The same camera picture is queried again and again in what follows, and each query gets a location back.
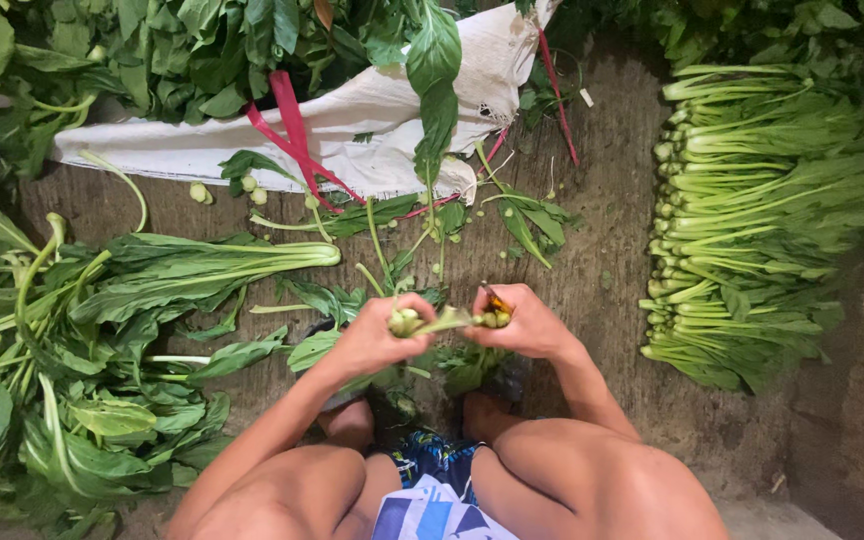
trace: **blue patterned shorts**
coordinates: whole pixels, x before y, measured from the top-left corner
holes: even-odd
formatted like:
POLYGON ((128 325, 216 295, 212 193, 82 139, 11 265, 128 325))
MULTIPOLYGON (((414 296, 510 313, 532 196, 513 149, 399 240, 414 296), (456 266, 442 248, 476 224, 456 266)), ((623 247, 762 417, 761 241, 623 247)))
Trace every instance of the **blue patterned shorts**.
POLYGON ((485 443, 446 442, 435 433, 414 431, 401 439, 398 449, 376 448, 378 454, 391 458, 402 478, 402 489, 415 487, 423 475, 429 475, 455 490, 460 500, 478 507, 473 491, 473 456, 485 443))

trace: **leg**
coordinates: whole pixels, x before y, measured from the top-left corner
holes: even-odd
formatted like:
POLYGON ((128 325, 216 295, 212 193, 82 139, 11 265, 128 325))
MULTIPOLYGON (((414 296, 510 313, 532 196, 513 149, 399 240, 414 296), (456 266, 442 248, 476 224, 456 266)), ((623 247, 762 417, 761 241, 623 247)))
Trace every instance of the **leg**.
MULTIPOLYGON (((373 440, 372 411, 363 399, 322 414, 318 422, 328 435, 325 444, 292 448, 257 467, 202 517, 194 538, 368 538, 372 521, 363 525, 368 527, 364 536, 359 534, 363 527, 344 523, 364 522, 359 515, 367 520, 370 506, 361 494, 366 486, 369 494, 375 494, 377 486, 384 485, 381 475, 368 477, 376 465, 361 454, 373 440), (342 529, 354 534, 342 536, 342 529)), ((391 469, 398 482, 398 472, 391 469)))
POLYGON ((466 397, 476 452, 472 483, 482 510, 532 538, 727 538, 688 468, 602 426, 525 421, 482 395, 466 397))

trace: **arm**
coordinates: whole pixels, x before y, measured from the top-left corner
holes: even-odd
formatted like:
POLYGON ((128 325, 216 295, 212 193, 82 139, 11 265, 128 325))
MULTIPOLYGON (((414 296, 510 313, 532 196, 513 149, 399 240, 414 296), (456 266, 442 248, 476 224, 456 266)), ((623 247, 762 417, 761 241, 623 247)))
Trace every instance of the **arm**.
POLYGON ((428 348, 433 334, 411 339, 392 336, 386 325, 393 302, 399 308, 412 308, 423 320, 435 319, 432 305, 414 293, 369 300, 335 347, 202 471, 175 510, 168 540, 191 538, 202 517, 230 487, 258 465, 294 447, 330 396, 350 379, 377 373, 428 348))
MULTIPOLYGON (((492 288, 512 308, 509 325, 498 329, 470 327, 465 335, 486 347, 508 349, 530 359, 547 359, 555 368, 562 394, 576 420, 642 442, 586 347, 532 289, 524 284, 492 288)), ((472 310, 482 313, 487 303, 486 293, 480 288, 472 310)))

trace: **hand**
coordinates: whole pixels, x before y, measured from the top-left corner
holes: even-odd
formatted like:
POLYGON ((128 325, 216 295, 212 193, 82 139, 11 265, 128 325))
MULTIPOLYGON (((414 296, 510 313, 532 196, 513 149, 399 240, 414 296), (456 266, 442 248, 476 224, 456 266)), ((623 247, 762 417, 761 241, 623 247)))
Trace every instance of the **hand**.
POLYGON ((436 320, 435 307, 414 292, 397 298, 366 301, 342 337, 316 366, 336 370, 347 381, 360 375, 378 373, 382 368, 420 355, 435 340, 434 333, 400 339, 389 331, 392 310, 411 308, 426 322, 436 320))
MULTIPOLYGON (((509 325, 501 328, 469 326, 465 337, 484 347, 500 347, 530 359, 551 359, 571 342, 577 342, 572 332, 526 284, 492 285, 492 290, 511 307, 509 325)), ((472 312, 481 314, 489 300, 485 289, 472 305, 472 312)))

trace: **white sack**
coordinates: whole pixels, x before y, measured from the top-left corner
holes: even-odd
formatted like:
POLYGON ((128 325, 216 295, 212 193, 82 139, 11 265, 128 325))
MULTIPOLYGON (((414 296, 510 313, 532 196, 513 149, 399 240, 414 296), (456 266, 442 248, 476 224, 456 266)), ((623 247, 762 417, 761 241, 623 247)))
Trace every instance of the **white sack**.
MULTIPOLYGON (((474 142, 512 123, 519 108, 519 87, 528 80, 539 44, 536 25, 545 28, 559 0, 538 0, 526 19, 514 4, 483 11, 458 22, 462 67, 454 88, 459 96, 459 123, 450 151, 468 155, 474 142)), ((416 144, 422 139, 419 96, 412 90, 405 65, 367 68, 339 88, 299 104, 308 135, 309 154, 362 196, 393 197, 424 189, 413 170, 416 144), (369 143, 356 134, 374 132, 369 143)), ((271 129, 288 139, 278 109, 262 113, 271 129)), ((299 165, 252 126, 245 116, 209 120, 198 126, 129 119, 69 129, 55 137, 54 159, 73 166, 95 167, 79 157, 87 149, 123 172, 155 178, 227 185, 219 166, 236 151, 270 156, 296 178, 299 165)), ((273 171, 252 176, 267 190, 300 192, 273 171)), ((437 193, 475 196, 475 172, 457 159, 446 159, 437 193)), ((333 190, 331 183, 325 190, 333 190)))

